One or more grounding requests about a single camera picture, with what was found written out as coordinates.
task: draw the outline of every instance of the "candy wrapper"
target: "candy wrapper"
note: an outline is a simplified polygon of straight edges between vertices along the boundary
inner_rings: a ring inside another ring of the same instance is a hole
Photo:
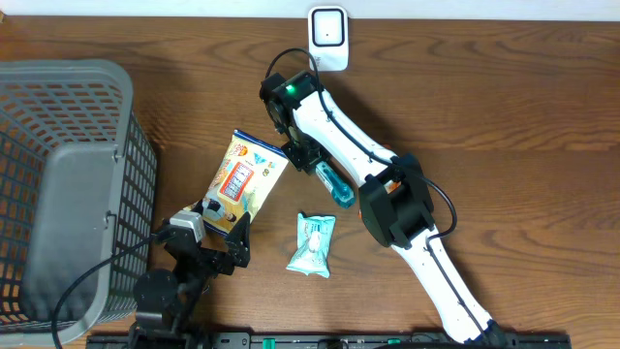
[[[327,254],[329,242],[336,224],[334,216],[304,217],[297,215],[297,252],[291,258],[287,270],[308,275],[317,273],[328,278]]]

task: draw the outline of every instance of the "snack bag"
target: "snack bag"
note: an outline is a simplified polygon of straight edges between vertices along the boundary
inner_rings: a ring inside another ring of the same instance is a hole
[[[303,272],[306,275],[317,273],[328,278],[327,254],[335,224],[334,216],[304,217],[303,214],[298,214],[297,251],[287,270]]]
[[[200,213],[207,230],[225,235],[243,213],[254,220],[288,162],[279,148],[234,130],[204,198],[185,209]]]

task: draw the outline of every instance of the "wood grain surface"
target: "wood grain surface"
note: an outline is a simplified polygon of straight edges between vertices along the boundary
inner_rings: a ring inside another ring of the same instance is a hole
[[[445,241],[504,327],[620,343],[620,24],[352,20],[345,72],[324,74],[344,112],[411,151],[456,204]],[[159,156],[155,221],[200,198],[234,128],[274,144],[258,93],[272,57],[307,44],[297,19],[7,17],[0,60],[105,58],[135,86]],[[307,59],[282,59],[290,76]],[[434,196],[438,225],[449,213]],[[296,214],[337,215],[331,278],[285,267]],[[247,270],[218,277],[205,326],[257,333],[440,329],[407,265],[289,166],[252,225]],[[151,266],[171,268],[153,248]],[[131,319],[94,329],[124,332]],[[83,346],[84,338],[69,347]]]

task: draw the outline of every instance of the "yellow snack package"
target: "yellow snack package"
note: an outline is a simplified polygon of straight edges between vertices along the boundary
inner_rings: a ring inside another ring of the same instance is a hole
[[[226,235],[243,213],[254,220],[288,163],[280,148],[234,130],[204,198],[185,209],[200,213],[207,231]]]

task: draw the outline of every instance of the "laundry basket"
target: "laundry basket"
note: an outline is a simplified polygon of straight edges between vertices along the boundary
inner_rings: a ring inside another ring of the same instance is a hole
[[[0,63],[0,346],[52,345],[62,293],[148,237],[157,161],[132,99],[111,62]],[[62,342],[133,311],[147,248],[74,290]]]

